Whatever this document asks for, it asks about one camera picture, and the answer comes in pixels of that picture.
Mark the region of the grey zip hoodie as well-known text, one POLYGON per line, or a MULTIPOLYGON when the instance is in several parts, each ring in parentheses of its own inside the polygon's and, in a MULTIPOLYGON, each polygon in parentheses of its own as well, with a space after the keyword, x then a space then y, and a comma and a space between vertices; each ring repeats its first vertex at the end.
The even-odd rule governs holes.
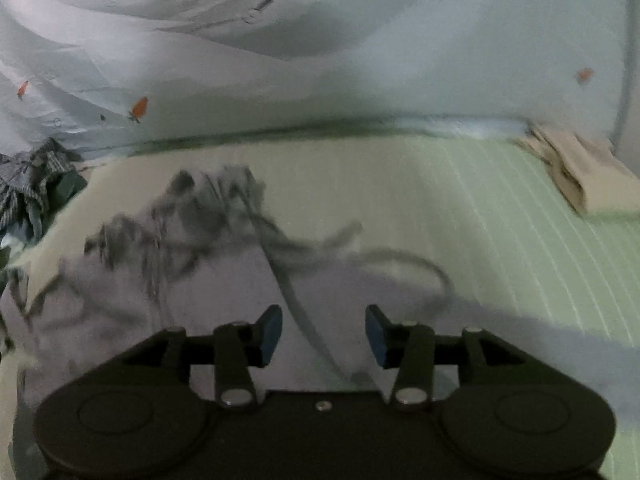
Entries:
POLYGON ((292 240, 250 170, 181 171, 34 298, 3 275, 17 479, 595 479, 606 401, 436 263, 292 240))

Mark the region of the blue denim garment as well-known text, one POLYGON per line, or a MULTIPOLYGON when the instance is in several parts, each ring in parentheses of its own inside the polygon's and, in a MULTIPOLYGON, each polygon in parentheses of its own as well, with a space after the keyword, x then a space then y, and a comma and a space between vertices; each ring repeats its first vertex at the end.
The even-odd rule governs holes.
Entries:
POLYGON ((36 171, 35 180, 19 188, 1 182, 1 266, 32 248, 53 226, 56 216, 88 182, 75 169, 36 171))

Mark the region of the folded beige garment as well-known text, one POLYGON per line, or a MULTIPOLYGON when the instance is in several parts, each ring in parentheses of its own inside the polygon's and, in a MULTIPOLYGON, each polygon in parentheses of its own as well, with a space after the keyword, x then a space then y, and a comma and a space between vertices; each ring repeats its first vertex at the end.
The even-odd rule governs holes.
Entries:
POLYGON ((639 178, 615 157, 607 140, 533 125, 514 143, 547 165, 555 186, 582 217, 639 213, 639 178))

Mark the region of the pale blue carrot-print sheet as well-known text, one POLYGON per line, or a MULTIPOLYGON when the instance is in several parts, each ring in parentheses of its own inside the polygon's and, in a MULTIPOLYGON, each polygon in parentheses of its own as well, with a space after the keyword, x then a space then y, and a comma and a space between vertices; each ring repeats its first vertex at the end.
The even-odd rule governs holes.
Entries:
POLYGON ((1 148, 102 156, 318 124, 617 136, 639 0, 1 0, 1 148))

